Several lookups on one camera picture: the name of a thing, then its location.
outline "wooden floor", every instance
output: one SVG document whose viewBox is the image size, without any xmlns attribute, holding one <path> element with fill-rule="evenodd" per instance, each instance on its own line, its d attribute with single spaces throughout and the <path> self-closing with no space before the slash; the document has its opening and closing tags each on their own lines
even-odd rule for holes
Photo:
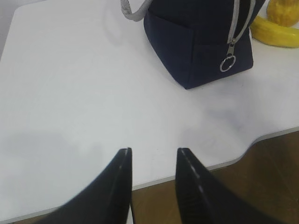
<svg viewBox="0 0 299 224">
<path fill-rule="evenodd" d="M 212 173 L 262 212 L 299 224 L 299 132 L 258 142 L 239 162 Z M 133 191 L 132 197 L 136 224 L 181 224 L 173 181 Z"/>
</svg>

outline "white tabletop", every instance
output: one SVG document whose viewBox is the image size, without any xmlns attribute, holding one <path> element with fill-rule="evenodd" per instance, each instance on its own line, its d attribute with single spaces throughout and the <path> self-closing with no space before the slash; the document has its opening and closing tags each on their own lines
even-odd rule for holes
<svg viewBox="0 0 299 224">
<path fill-rule="evenodd" d="M 187 91 L 117 0 L 18 8 L 0 62 L 0 223 L 62 205 L 122 147 L 136 189 L 173 178 L 178 147 L 215 168 L 297 130 L 299 49 L 252 47 L 252 69 Z"/>
</svg>

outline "silver zipper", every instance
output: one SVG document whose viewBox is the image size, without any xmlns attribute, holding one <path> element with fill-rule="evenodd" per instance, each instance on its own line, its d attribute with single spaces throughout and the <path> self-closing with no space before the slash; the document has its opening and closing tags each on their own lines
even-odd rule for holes
<svg viewBox="0 0 299 224">
<path fill-rule="evenodd" d="M 228 46 L 228 51 L 227 51 L 227 54 L 226 54 L 226 58 L 220 64 L 220 71 L 221 72 L 226 72 L 234 66 L 235 61 L 236 61 L 236 57 L 234 55 L 235 44 L 239 41 L 239 39 L 242 37 L 243 33 L 245 32 L 245 29 L 246 29 L 246 27 L 247 27 L 247 25 L 248 25 L 248 23 L 249 23 L 249 21 L 252 17 L 255 5 L 256 5 L 256 0 L 250 0 L 250 7 L 249 7 L 249 11 L 248 11 L 248 16 L 246 18 L 244 26 L 241 29 L 238 36 L 236 38 L 234 38 L 235 30 L 237 28 L 237 23 L 238 23 L 238 19 L 239 19 L 239 11 L 240 11 L 240 0 L 234 0 L 233 18 L 232 18 L 232 23 L 230 25 L 230 29 L 229 29 L 229 33 L 228 33 L 228 44 L 229 44 L 229 46 Z M 232 63 L 231 63 L 230 66 L 228 66 L 227 69 L 224 70 L 223 65 L 229 59 L 233 59 Z"/>
<path fill-rule="evenodd" d="M 239 18 L 239 11 L 240 11 L 240 0 L 235 0 L 232 23 L 230 25 L 230 29 L 228 33 L 228 43 L 231 43 L 234 38 L 235 29 L 237 28 L 237 23 Z"/>
</svg>

